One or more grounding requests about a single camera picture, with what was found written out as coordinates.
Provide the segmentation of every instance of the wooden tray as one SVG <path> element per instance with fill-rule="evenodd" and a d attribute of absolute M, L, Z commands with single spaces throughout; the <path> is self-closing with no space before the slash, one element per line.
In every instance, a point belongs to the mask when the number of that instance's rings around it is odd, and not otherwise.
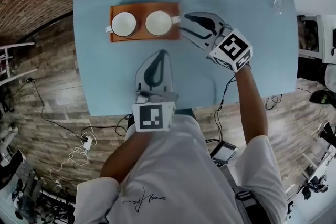
<path fill-rule="evenodd" d="M 162 10 L 167 12 L 171 17 L 179 16 L 179 3 L 178 2 L 149 2 L 149 3 L 133 3 L 126 5 L 111 6 L 110 8 L 110 25 L 115 15 L 120 12 L 132 13 L 136 18 L 137 29 L 131 37 L 120 37 L 114 33 L 110 34 L 110 42 L 132 41 L 132 40 L 145 40 L 145 39 L 161 39 L 161 40 L 178 40 L 180 39 L 180 24 L 173 24 L 170 31 L 160 37 L 151 35 L 145 26 L 146 18 L 152 12 Z"/>

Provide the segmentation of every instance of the light blue table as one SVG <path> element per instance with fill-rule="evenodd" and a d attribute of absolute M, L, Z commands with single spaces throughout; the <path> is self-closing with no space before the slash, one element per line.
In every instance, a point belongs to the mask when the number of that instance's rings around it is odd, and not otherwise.
<path fill-rule="evenodd" d="M 135 73 L 155 51 L 170 54 L 177 108 L 219 104 L 233 73 L 205 59 L 203 52 L 180 41 L 110 43 L 104 32 L 111 5 L 133 0 L 74 0 L 76 52 L 83 89 L 92 116 L 127 114 L 134 103 Z M 295 89 L 298 33 L 293 0 L 283 0 L 282 14 L 274 0 L 173 0 L 181 13 L 217 14 L 238 28 L 253 45 L 251 66 L 263 97 Z M 231 84 L 225 103 L 238 101 Z"/>

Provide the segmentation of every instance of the white cup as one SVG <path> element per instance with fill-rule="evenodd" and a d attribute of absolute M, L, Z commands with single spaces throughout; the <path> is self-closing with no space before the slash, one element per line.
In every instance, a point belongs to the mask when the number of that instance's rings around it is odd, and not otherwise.
<path fill-rule="evenodd" d="M 148 15 L 146 29 L 153 36 L 163 36 L 168 33 L 173 24 L 181 21 L 179 16 L 170 17 L 168 13 L 158 10 Z"/>
<path fill-rule="evenodd" d="M 105 28 L 106 33 L 115 33 L 120 37 L 127 37 L 133 34 L 137 21 L 133 14 L 120 12 L 114 16 L 112 24 Z"/>

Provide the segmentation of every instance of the wooden floor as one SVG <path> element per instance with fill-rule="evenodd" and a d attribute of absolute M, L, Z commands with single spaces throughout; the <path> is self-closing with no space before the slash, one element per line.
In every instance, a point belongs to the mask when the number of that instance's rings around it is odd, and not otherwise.
<path fill-rule="evenodd" d="M 39 68 L 30 77 L 36 79 L 36 86 L 44 101 L 44 117 L 79 134 L 82 128 L 90 124 L 115 125 L 122 116 L 90 117 L 77 66 L 72 20 L 72 17 L 65 18 L 35 34 L 29 39 L 36 42 L 35 47 L 13 50 L 13 66 L 16 66 L 17 72 L 31 67 Z M 28 77 L 7 86 L 14 93 Z M 298 80 L 297 85 L 310 91 L 321 88 L 318 83 L 305 80 Z M 267 111 L 269 139 L 285 187 L 300 180 L 301 173 L 297 165 L 303 162 L 301 155 L 311 147 L 312 137 L 316 135 L 320 124 L 319 112 L 320 121 L 329 120 L 336 124 L 336 110 L 331 106 L 321 110 L 322 105 L 310 103 L 309 96 L 309 93 L 297 89 L 296 92 L 283 95 L 282 102 Z M 54 189 L 50 170 L 60 169 L 61 163 L 68 159 L 68 154 L 81 145 L 80 140 L 69 131 L 41 118 L 42 103 L 33 83 L 23 86 L 9 103 L 15 112 L 4 114 L 1 122 L 6 125 L 14 121 L 19 127 L 19 134 L 12 147 L 14 150 L 20 148 L 38 175 L 47 179 L 46 188 Z M 211 107 L 195 111 L 206 138 L 218 137 L 213 115 L 215 110 L 216 107 Z M 241 152 L 246 145 L 239 105 L 225 105 L 220 120 L 224 140 L 237 145 Z M 73 194 L 79 182 L 98 177 L 105 159 L 123 142 L 123 138 L 117 136 L 113 129 L 95 130 L 95 135 L 98 144 L 89 151 L 89 164 L 79 167 L 69 162 L 60 172 L 53 173 L 53 178 L 68 187 Z M 209 145 L 210 148 L 215 146 L 215 143 Z M 81 163 L 86 161 L 81 155 L 75 155 L 74 159 Z"/>

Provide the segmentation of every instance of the white cable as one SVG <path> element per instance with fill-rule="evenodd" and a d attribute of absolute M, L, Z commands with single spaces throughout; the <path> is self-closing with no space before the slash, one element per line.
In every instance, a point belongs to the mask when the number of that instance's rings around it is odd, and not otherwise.
<path fill-rule="evenodd" d="M 83 138 L 83 136 L 84 136 L 85 134 L 87 134 L 87 133 L 90 133 L 90 134 L 93 136 L 93 138 L 95 139 L 95 143 L 94 143 L 94 144 L 91 144 L 91 146 L 95 146 L 95 145 L 97 144 L 97 139 L 96 139 L 95 135 L 93 134 L 93 130 L 92 130 L 92 132 L 87 131 L 87 132 L 85 132 L 85 133 L 82 134 L 82 136 L 80 137 L 80 140 L 81 140 L 81 142 L 82 142 L 82 145 L 81 145 L 80 147 L 75 147 L 75 150 L 69 153 L 69 158 L 68 158 L 68 160 L 65 161 L 65 162 L 63 162 L 63 163 L 61 164 L 61 168 L 60 168 L 60 169 L 58 169 L 58 170 L 56 170 L 56 169 L 51 169 L 51 170 L 50 170 L 50 178 L 51 178 L 51 180 L 52 180 L 54 183 L 56 183 L 57 185 L 60 185 L 60 184 L 59 184 L 58 181 L 55 181 L 55 180 L 52 178 L 52 171 L 55 171 L 55 172 L 59 172 L 59 171 L 61 171 L 61 170 L 63 169 L 63 164 L 64 164 L 64 163 L 67 163 L 67 162 L 70 161 L 70 160 L 72 160 L 75 164 L 77 164 L 77 165 L 79 165 L 79 166 L 84 166 L 84 165 L 86 165 L 86 164 L 89 163 L 88 151 L 87 151 L 85 148 L 82 148 L 82 147 L 84 146 L 84 143 L 83 143 L 83 139 L 82 139 L 82 138 Z M 83 163 L 83 164 L 79 164 L 79 163 L 75 162 L 75 161 L 72 159 L 73 156 L 74 156 L 74 154 L 75 154 L 76 152 L 79 153 L 79 154 L 81 154 L 81 155 L 84 155 L 84 156 L 86 157 L 86 162 L 85 162 L 85 163 Z"/>

